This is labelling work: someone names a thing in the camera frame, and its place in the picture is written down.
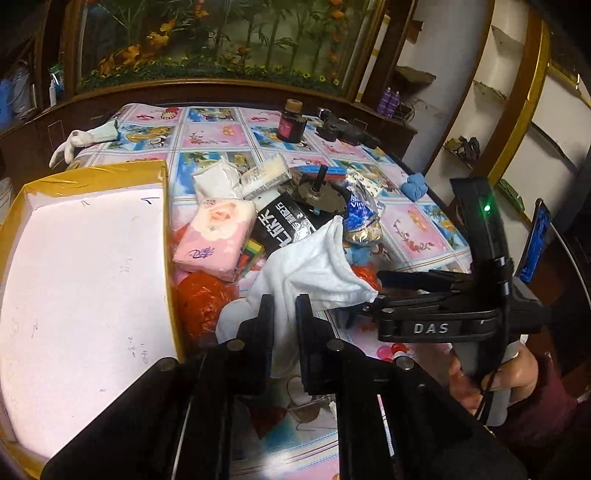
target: human hand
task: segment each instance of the human hand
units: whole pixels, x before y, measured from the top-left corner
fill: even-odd
[[[462,372],[462,366],[453,350],[449,362],[449,393],[472,415],[482,399],[478,386]],[[482,380],[482,388],[488,386],[491,375]],[[517,356],[501,365],[492,382],[491,390],[511,389],[509,405],[529,397],[538,382],[538,361],[529,349],[519,344]]]

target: smartphone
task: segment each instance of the smartphone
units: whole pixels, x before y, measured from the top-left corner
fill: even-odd
[[[535,201],[534,225],[525,244],[521,260],[517,266],[516,276],[525,284],[531,282],[535,268],[544,249],[544,239],[550,226],[550,210],[542,199]]]

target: fish tank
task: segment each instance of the fish tank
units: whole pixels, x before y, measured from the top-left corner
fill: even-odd
[[[86,0],[77,92],[209,77],[342,95],[383,1]]]

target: screw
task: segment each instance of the screw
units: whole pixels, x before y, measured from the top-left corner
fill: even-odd
[[[331,338],[328,342],[326,342],[326,346],[333,352],[340,352],[343,348],[345,348],[345,343],[338,338]]]
[[[245,347],[244,342],[239,338],[234,338],[226,344],[226,348],[231,352],[239,352]]]
[[[414,367],[414,360],[406,355],[401,355],[395,360],[396,366],[402,370],[410,370]]]
[[[177,366],[177,363],[174,358],[161,358],[158,360],[157,365],[158,370],[161,372],[170,372]]]

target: sleeve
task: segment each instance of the sleeve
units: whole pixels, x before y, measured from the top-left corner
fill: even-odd
[[[552,458],[565,430],[572,424],[577,400],[565,392],[550,358],[537,357],[534,392],[508,409],[507,420],[494,434],[535,476]]]

